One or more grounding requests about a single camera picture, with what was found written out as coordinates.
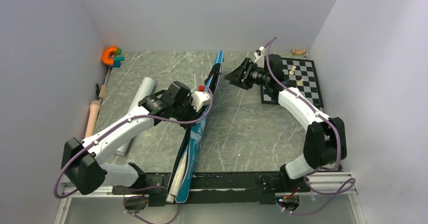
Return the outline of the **blue racket bag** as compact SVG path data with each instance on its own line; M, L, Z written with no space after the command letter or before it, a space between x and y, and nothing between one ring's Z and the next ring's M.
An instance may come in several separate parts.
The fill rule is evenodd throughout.
M216 60L211 68L211 71L204 82L204 86L206 87L208 92L211 94L211 100L212 100L212 94L215 92L220 79L223 62L224 62L224 52L220 50L217 54ZM209 113L209 110L208 110L209 107L210 107L210 103L204 106L200 110L200 114L202 116L207 116ZM183 179L181 188L178 192L178 196L176 197L174 203L185 203L188 199L189 192L190 192L190 184L192 181L192 176L193 176L197 155L199 151L199 144L202 139L206 120L207 120L207 117L197 122L194 126L188 128L185 132L185 136L183 138L182 145L181 145L181 150L179 151L180 155L177 157L177 160L180 161L183 153L185 152L185 149L188 147L189 155L188 155L188 163L187 163L187 173ZM178 164L179 162L176 164L176 166L174 167L174 171L171 174L169 190L170 190L170 185L175 176L175 172L177 170Z

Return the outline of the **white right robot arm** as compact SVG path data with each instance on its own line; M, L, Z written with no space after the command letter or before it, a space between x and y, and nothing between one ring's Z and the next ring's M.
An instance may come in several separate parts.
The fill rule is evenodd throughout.
M259 67L246 58L225 76L231 85L248 90L257 84L261 98L269 98L290 112L306 131L303 153L280 168L279 187L291 191L298 179L325 165L336 169L347 156L345 126L341 118L320 111L323 106L314 63L270 54Z

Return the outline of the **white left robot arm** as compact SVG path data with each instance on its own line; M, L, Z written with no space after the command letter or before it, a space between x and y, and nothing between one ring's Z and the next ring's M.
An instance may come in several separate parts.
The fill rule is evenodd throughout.
M146 186L146 173L134 163L106 164L117 148L140 133L162 121L179 124L183 128L194 126L210 111L213 92L205 85L191 92L185 84L174 81L167 90L144 97L129 113L104 130L83 139L68 140L64 146L60 175L66 175L75 186L66 198L77 191L88 195L104 185L126 187L131 193L140 193Z

